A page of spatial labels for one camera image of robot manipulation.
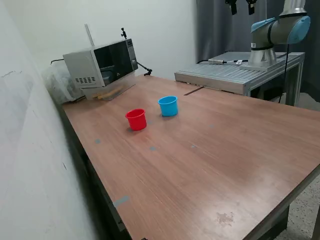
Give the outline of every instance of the metal rod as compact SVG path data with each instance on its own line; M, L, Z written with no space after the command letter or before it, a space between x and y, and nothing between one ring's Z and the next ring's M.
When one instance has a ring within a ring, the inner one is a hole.
M88 24L85 24L84 26L85 26L85 29L86 29L86 33L88 34L88 37L89 37L91 46L94 47L94 46L95 46L95 43L94 43L94 40L92 39L92 36L91 36L91 33L90 33L90 29L89 29L89 27L88 27Z

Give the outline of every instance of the metal grate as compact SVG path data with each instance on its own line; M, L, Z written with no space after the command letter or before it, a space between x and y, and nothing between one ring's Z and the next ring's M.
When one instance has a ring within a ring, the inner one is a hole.
M75 82L80 85L96 84L96 78L92 77L79 77L75 79Z

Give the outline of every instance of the table leg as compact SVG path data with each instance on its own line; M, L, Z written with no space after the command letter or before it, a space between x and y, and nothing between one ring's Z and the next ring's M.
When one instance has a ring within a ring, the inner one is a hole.
M311 240L320 240L320 207L318 211L318 216L316 217L313 236Z
M290 69L287 72L285 83L285 104L290 106L297 106L300 96L300 88L302 82L302 71L304 67L304 61L299 63L298 66Z
M286 210L278 217L278 219L272 224L271 229L267 231L262 237L258 240L273 240L275 239L280 233L288 227L288 218L289 218L289 210L290 207L288 206Z

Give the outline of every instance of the wooden table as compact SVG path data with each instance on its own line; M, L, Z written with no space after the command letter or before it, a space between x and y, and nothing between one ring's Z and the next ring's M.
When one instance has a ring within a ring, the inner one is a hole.
M133 240L258 239L320 173L320 112L208 88L185 95L197 88L139 77L112 101L64 105ZM161 116L167 95L175 117ZM139 132L125 118L134 108L146 111Z

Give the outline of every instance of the speckled floor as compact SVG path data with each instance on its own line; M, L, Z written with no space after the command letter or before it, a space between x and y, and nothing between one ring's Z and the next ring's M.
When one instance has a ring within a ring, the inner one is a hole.
M320 103L301 93L299 107L320 111ZM310 240L320 204L320 176L318 176L291 204L287 230L276 240Z

